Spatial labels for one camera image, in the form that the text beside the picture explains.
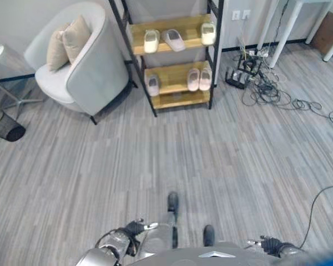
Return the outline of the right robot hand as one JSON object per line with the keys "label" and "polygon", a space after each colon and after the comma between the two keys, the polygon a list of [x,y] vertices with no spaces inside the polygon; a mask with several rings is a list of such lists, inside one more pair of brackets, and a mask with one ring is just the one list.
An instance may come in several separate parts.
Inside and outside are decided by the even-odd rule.
{"label": "right robot hand", "polygon": [[269,255],[279,257],[280,246],[282,242],[277,238],[261,236],[261,240],[248,239],[247,244],[251,246],[260,247]]}

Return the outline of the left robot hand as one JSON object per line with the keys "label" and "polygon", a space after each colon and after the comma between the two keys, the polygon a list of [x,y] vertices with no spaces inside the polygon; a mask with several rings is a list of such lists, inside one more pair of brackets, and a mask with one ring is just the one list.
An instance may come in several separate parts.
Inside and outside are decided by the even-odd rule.
{"label": "left robot hand", "polygon": [[124,229],[131,237],[135,237],[145,231],[156,229],[158,227],[158,222],[145,223],[143,218],[136,219],[128,223]]}

